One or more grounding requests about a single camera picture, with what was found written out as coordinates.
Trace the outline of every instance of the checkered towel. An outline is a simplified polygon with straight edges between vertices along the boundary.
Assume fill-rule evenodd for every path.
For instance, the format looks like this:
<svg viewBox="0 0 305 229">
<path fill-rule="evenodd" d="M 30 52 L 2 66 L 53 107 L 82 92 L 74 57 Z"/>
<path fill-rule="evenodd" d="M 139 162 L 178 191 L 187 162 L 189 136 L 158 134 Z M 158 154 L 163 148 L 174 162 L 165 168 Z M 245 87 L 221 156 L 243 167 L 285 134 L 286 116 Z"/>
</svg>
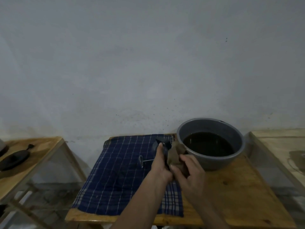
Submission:
<svg viewBox="0 0 305 229">
<path fill-rule="evenodd" d="M 105 141 L 103 151 L 86 183 L 78 193 L 72 208 L 97 215 L 120 215 L 151 169 L 143 160 L 154 158 L 152 145 L 157 136 L 169 139 L 171 135 L 119 136 Z M 183 216 L 181 189 L 174 181 L 167 185 L 158 214 Z"/>
</svg>

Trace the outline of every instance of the forearm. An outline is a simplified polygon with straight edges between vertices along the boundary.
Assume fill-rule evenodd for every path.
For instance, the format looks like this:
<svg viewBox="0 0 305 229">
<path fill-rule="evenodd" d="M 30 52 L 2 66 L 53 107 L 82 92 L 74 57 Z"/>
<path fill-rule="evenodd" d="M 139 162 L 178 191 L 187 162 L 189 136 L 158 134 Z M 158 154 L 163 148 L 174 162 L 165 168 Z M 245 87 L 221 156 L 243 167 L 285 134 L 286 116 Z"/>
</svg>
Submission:
<svg viewBox="0 0 305 229">
<path fill-rule="evenodd" d="M 111 229 L 151 228 L 166 185 L 158 173 L 150 171 Z"/>
<path fill-rule="evenodd" d="M 229 225 L 218 212 L 216 207 L 207 199 L 200 206 L 196 207 L 207 229 L 229 229 Z"/>
</svg>

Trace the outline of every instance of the water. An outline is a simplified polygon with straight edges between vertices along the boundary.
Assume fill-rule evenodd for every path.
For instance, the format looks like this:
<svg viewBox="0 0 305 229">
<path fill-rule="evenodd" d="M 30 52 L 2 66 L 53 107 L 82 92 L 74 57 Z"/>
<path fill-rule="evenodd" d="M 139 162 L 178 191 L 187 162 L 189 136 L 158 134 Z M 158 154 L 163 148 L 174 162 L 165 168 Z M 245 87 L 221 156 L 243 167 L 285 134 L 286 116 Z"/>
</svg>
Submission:
<svg viewBox="0 0 305 229">
<path fill-rule="evenodd" d="M 212 157 L 224 157 L 234 154 L 232 146 L 221 136 L 211 132 L 197 132 L 183 140 L 191 150 Z"/>
</svg>

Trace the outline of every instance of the wooden tabletop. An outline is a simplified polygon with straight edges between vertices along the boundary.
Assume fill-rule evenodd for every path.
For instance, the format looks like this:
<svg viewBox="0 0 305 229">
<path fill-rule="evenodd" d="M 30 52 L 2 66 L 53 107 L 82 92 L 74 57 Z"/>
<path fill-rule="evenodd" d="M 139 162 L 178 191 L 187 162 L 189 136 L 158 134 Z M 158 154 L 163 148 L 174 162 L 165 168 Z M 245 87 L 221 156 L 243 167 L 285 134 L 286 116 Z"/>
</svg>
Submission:
<svg viewBox="0 0 305 229">
<path fill-rule="evenodd" d="M 29 158 L 17 167 L 0 172 L 0 202 L 6 203 L 18 186 L 25 184 L 40 167 L 43 161 L 50 158 L 56 150 L 64 143 L 62 137 L 31 138 L 10 140 L 5 142 L 9 150 L 0 157 L 0 161 L 8 155 L 19 150 L 26 150 L 29 144 L 35 147 L 30 149 Z"/>
<path fill-rule="evenodd" d="M 253 131 L 250 138 L 305 195 L 305 129 Z"/>
<path fill-rule="evenodd" d="M 233 227 L 296 228 L 296 225 L 273 191 L 246 156 L 217 171 L 207 172 L 208 185 L 215 204 Z M 182 193 L 184 217 L 159 214 L 154 225 L 202 226 L 197 212 Z M 117 216 L 95 215 L 70 209 L 66 221 L 82 223 L 114 222 Z"/>
</svg>

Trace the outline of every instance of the gray basin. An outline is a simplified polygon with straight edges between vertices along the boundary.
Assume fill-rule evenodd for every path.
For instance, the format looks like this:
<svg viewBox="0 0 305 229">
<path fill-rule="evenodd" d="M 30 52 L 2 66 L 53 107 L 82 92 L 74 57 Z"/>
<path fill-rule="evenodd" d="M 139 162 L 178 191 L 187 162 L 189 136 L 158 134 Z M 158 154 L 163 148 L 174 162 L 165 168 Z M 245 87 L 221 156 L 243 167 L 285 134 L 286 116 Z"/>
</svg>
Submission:
<svg viewBox="0 0 305 229">
<path fill-rule="evenodd" d="M 201 166 L 206 170 L 220 169 L 232 162 L 244 149 L 245 139 L 243 135 L 232 125 L 211 118 L 191 119 L 181 124 L 177 130 L 177 138 L 183 144 L 183 140 L 192 133 L 211 132 L 229 142 L 234 154 L 225 157 L 212 157 L 196 153 L 187 147 L 188 154 L 194 155 Z"/>
</svg>

